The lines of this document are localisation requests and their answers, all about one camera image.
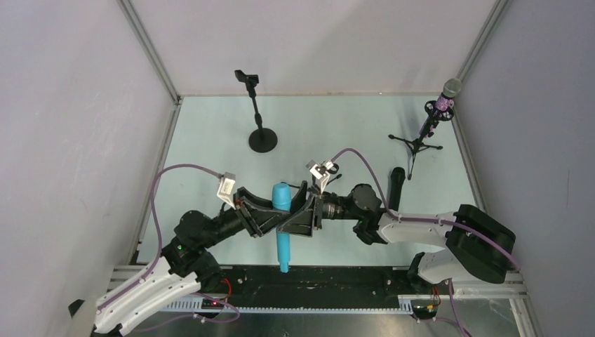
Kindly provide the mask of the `blue microphone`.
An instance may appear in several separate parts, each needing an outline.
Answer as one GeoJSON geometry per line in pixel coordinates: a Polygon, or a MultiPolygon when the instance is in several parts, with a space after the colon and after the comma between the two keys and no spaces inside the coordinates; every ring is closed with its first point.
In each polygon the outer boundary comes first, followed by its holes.
{"type": "MultiPolygon", "coordinates": [[[[286,183],[277,183],[272,188],[272,205],[276,210],[290,211],[291,191],[286,183]]],[[[290,270],[290,237],[282,230],[283,222],[276,227],[276,257],[281,273],[290,270]]]]}

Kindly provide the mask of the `black microphone orange end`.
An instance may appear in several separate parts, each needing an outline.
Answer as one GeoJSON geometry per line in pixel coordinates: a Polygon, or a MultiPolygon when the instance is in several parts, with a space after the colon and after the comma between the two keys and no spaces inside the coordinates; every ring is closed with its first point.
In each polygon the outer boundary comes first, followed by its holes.
{"type": "Polygon", "coordinates": [[[389,179],[389,198],[388,205],[389,209],[398,211],[401,202],[401,193],[403,184],[406,180],[406,172],[402,167],[395,167],[389,179]]]}

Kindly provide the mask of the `tripod shock mount stand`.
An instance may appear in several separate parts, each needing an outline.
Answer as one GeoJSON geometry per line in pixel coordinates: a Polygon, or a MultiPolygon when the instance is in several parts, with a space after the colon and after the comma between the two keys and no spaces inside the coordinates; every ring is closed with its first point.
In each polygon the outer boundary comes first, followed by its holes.
{"type": "Polygon", "coordinates": [[[420,129],[419,136],[414,140],[407,140],[405,138],[396,137],[392,134],[388,135],[391,140],[397,140],[403,142],[411,154],[410,167],[408,169],[407,179],[411,180],[413,176],[413,168],[417,154],[424,150],[434,149],[442,150],[442,145],[428,145],[424,143],[425,138],[430,138],[434,135],[435,128],[442,121],[451,121],[455,116],[453,110],[454,100],[448,98],[439,98],[437,100],[430,100],[425,103],[424,110],[427,113],[422,128],[420,129]]]}

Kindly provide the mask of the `purple glitter microphone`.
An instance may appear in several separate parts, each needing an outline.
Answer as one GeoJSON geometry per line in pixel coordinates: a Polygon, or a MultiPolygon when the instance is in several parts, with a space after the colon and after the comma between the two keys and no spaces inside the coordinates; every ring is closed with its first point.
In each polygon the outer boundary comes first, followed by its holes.
{"type": "Polygon", "coordinates": [[[442,121],[451,121],[455,116],[454,98],[462,90],[462,82],[458,78],[447,80],[440,96],[436,100],[427,101],[424,110],[427,118],[420,130],[422,138],[432,137],[434,129],[442,121]]]}

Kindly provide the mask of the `small tripod clip stand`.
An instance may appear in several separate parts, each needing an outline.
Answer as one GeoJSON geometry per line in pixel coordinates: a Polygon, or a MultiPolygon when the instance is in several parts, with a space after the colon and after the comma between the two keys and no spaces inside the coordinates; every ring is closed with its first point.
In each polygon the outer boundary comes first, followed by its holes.
{"type": "Polygon", "coordinates": [[[331,184],[333,181],[342,177],[342,174],[339,173],[340,167],[338,164],[333,164],[328,170],[327,173],[329,174],[328,184],[331,184]]]}

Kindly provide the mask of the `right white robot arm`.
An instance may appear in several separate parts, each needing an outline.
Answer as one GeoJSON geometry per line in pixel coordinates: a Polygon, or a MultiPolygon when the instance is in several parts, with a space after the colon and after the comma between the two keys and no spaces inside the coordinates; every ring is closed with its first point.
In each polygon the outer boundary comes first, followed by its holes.
{"type": "Polygon", "coordinates": [[[412,242],[438,248],[417,253],[408,269],[412,282],[435,285],[447,279],[477,279],[501,284],[513,269],[515,234],[469,204],[435,215],[396,213],[386,209],[368,184],[358,184],[345,197],[324,192],[293,200],[280,232],[310,237],[323,220],[353,220],[355,235],[367,245],[412,242]]]}

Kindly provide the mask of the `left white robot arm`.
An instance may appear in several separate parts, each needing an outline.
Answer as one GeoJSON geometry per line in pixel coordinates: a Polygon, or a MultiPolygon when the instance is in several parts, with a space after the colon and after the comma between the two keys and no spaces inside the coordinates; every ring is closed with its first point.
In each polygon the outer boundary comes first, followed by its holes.
{"type": "Polygon", "coordinates": [[[211,218],[188,211],[175,236],[141,271],[96,300],[69,305],[68,336],[126,336],[158,311],[193,293],[210,291],[222,279],[222,269],[209,248],[246,231],[262,237],[282,226],[306,202],[304,189],[293,194],[278,183],[271,199],[240,188],[230,206],[211,218]]]}

